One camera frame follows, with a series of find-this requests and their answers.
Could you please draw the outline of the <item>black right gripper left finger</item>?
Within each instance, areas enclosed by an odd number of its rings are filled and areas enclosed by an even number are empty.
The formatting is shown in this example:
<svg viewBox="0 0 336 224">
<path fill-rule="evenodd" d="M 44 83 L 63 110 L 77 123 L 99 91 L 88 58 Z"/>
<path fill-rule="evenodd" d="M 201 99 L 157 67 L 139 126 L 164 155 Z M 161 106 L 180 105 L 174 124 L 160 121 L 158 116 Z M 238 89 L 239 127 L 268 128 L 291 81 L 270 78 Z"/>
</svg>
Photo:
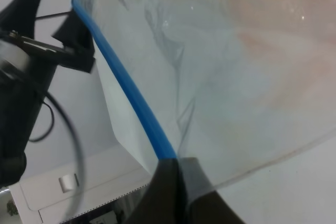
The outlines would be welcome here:
<svg viewBox="0 0 336 224">
<path fill-rule="evenodd" d="M 185 185 L 176 159 L 161 159 L 142 199 L 125 223 L 184 223 Z"/>
</svg>

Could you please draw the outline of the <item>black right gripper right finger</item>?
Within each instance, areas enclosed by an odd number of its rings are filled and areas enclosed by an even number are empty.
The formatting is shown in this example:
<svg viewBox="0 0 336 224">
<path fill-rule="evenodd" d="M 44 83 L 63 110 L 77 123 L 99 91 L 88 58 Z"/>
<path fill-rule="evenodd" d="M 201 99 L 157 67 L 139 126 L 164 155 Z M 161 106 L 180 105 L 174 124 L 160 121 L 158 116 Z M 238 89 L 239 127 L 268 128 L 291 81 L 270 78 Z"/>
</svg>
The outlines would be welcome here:
<svg viewBox="0 0 336 224">
<path fill-rule="evenodd" d="M 203 172 L 197 158 L 181 158 L 185 188 L 184 223 L 243 223 Z"/>
</svg>

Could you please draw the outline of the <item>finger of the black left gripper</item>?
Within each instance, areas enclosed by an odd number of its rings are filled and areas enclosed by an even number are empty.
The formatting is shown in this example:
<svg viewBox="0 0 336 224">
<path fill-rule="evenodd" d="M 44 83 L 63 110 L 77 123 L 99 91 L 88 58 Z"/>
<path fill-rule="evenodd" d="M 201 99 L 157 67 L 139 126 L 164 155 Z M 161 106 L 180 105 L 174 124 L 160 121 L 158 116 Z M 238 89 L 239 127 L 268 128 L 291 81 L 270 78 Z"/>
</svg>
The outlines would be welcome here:
<svg viewBox="0 0 336 224">
<path fill-rule="evenodd" d="M 16 31 L 33 39 L 35 20 L 41 0 L 12 0 L 1 10 L 1 30 Z"/>
</svg>

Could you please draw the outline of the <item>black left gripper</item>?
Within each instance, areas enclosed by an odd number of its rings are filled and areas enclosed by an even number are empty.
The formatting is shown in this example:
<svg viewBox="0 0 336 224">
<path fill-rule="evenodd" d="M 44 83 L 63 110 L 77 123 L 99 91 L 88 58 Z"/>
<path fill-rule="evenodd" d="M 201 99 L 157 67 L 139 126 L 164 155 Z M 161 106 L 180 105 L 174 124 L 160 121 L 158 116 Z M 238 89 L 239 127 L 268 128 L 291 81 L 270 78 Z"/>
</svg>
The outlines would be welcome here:
<svg viewBox="0 0 336 224">
<path fill-rule="evenodd" d="M 76 143 L 73 124 L 48 89 L 58 65 L 90 73 L 95 62 L 91 32 L 74 10 L 52 35 L 63 47 L 32 36 L 32 31 L 1 32 L 1 187 L 17 183 L 25 172 L 25 148 L 44 99 L 53 104 Z"/>
</svg>

